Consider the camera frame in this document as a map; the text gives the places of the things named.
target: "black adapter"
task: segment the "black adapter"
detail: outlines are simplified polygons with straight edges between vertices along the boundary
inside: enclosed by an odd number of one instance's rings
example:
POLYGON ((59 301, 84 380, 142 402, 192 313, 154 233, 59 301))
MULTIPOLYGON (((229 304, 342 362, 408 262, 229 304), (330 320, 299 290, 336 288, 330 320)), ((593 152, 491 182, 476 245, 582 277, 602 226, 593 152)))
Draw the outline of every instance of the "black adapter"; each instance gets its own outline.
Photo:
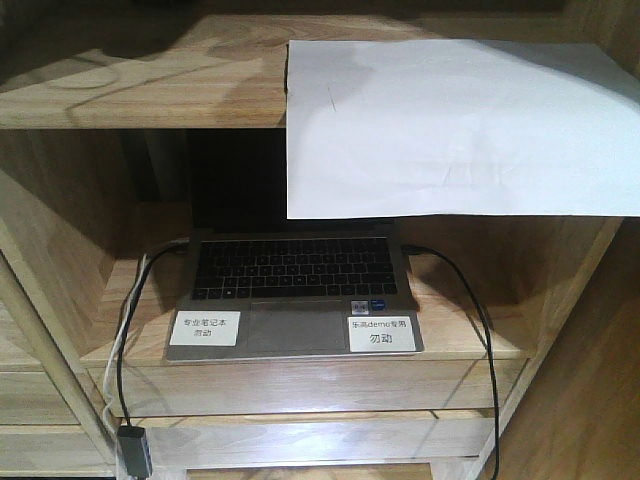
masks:
POLYGON ((121 425, 118 428, 118 443, 127 473, 132 477, 149 478, 153 467, 144 428, 121 425))

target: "label with chinese text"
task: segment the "label with chinese text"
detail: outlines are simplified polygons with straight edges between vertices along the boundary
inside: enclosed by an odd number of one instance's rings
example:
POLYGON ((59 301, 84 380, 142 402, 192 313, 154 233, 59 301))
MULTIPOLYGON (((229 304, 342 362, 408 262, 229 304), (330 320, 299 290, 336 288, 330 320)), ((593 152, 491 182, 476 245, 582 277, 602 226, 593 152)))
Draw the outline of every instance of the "label with chinese text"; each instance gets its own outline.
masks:
POLYGON ((240 312, 178 312, 169 345, 232 347, 239 325, 240 312))
POLYGON ((415 352, 409 317, 349 317, 352 352, 415 352))

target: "drawer front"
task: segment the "drawer front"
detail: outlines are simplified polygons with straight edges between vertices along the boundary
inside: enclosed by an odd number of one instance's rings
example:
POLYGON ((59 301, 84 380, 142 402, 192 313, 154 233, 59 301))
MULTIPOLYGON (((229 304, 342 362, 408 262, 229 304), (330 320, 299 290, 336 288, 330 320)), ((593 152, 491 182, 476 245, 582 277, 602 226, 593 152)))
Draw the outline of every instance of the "drawer front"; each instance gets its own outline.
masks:
MULTIPOLYGON (((502 400, 523 365, 524 360, 496 362, 502 400)), ((98 385, 102 373, 91 371, 98 385)), ((485 360, 132 367, 124 389, 136 417, 493 406, 485 360)), ((114 413, 122 415, 119 405, 114 413)))
POLYGON ((79 426, 0 426, 0 476, 113 475, 79 426))
POLYGON ((46 373, 0 373, 0 425, 77 423, 46 373))
POLYGON ((167 426, 142 425, 155 465, 187 469, 470 457, 479 454, 493 425, 492 418, 438 419, 423 412, 327 414, 306 421, 296 416, 255 422, 232 417, 217 424, 191 417, 167 419, 167 426))

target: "laptop keyboard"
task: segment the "laptop keyboard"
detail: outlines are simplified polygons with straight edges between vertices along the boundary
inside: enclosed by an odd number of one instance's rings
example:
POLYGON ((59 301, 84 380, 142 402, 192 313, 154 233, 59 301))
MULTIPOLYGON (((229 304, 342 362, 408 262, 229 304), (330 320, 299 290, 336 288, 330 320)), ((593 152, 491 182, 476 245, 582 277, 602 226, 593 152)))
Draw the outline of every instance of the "laptop keyboard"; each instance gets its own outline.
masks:
POLYGON ((393 295, 384 238, 202 242, 194 300, 393 295))

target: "paper sheet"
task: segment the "paper sheet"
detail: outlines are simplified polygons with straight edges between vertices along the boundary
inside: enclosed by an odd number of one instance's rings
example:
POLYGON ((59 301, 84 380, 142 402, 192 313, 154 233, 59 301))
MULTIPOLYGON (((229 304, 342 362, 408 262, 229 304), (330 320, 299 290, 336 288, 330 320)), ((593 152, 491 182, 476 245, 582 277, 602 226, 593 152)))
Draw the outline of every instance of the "paper sheet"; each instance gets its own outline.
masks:
POLYGON ((288 217, 640 215, 640 83, 590 44, 291 41, 288 217))

